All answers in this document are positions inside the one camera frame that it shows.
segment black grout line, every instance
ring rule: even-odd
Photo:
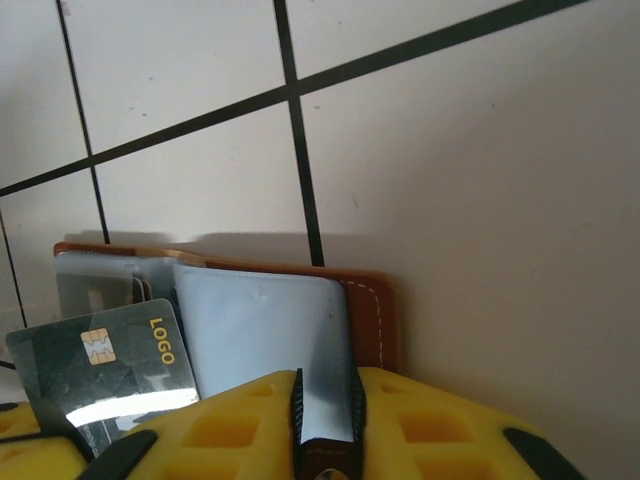
[[[315,92],[445,48],[520,25],[590,0],[522,0],[450,27],[302,78],[300,95]]]
[[[11,362],[5,362],[4,360],[0,360],[0,367],[8,368],[10,370],[15,370],[16,366]]]
[[[78,83],[78,76],[76,75],[76,67],[73,62],[73,53],[71,52],[71,41],[69,40],[69,32],[67,31],[67,23],[64,21],[64,9],[62,8],[61,0],[56,0],[56,6],[58,7],[58,19],[60,20],[60,29],[62,30],[62,38],[64,39],[64,48],[67,53],[67,63],[69,64],[69,72],[71,74],[71,83],[73,84],[73,93],[76,97],[76,106],[78,107],[78,116],[80,117],[80,125],[82,127],[82,136],[84,137],[84,146],[87,150],[87,156],[91,157],[93,151],[91,150],[91,140],[89,139],[89,128],[87,127],[87,117],[84,113],[84,106],[82,105],[82,97],[80,96],[80,85]],[[96,196],[96,207],[98,208],[98,215],[100,217],[100,225],[102,226],[102,236],[104,243],[109,242],[109,230],[107,228],[107,219],[104,215],[104,208],[102,206],[102,197],[100,195],[100,186],[98,184],[98,174],[95,167],[92,165],[89,167],[91,170],[91,181],[93,183],[93,192]]]
[[[18,277],[16,276],[16,268],[13,264],[13,257],[11,256],[11,247],[9,246],[9,239],[7,238],[7,231],[4,228],[4,219],[2,218],[2,211],[0,211],[0,228],[2,229],[2,236],[4,237],[4,245],[7,249],[7,258],[9,258],[9,268],[11,269],[11,277],[13,278],[13,286],[16,289],[16,298],[18,299],[18,306],[20,307],[20,315],[22,316],[22,325],[27,328],[27,317],[24,314],[24,307],[22,306],[22,297],[20,296],[20,287],[18,287]]]
[[[274,3],[277,5],[278,1],[283,0],[274,0]],[[400,45],[310,75],[297,80],[294,84],[274,88],[273,90],[260,93],[171,127],[164,128],[96,155],[76,160],[62,167],[0,188],[0,198],[232,120],[242,115],[271,107],[277,103],[289,100],[291,96],[296,93],[304,95],[327,88],[588,1],[591,0],[522,0],[442,30],[423,35],[414,40],[409,40]]]
[[[320,236],[316,198],[313,193],[313,179],[311,177],[311,165],[309,164],[307,136],[304,131],[304,120],[302,118],[302,105],[300,103],[300,96],[296,93],[298,77],[296,74],[296,62],[293,54],[293,43],[291,41],[291,29],[286,0],[273,0],[273,7],[276,15],[276,24],[278,26],[278,39],[280,41],[284,79],[289,91],[289,115],[291,117],[293,144],[296,152],[296,163],[298,165],[298,178],[300,181],[300,192],[302,194],[304,219],[307,226],[307,240],[309,242],[311,264],[316,267],[322,267],[324,266],[322,238]]]

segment brown leather wallet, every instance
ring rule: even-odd
[[[358,367],[380,367],[402,373],[399,311],[396,289],[385,273],[345,268],[311,267],[275,263],[248,262],[221,257],[206,257],[180,250],[126,247],[60,242],[54,255],[85,252],[126,257],[172,257],[206,268],[248,272],[308,275],[336,280],[344,287],[351,324],[351,346]]]

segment black credit card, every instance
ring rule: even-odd
[[[7,344],[42,431],[77,429],[96,456],[136,425],[199,399],[167,300],[20,330]]]

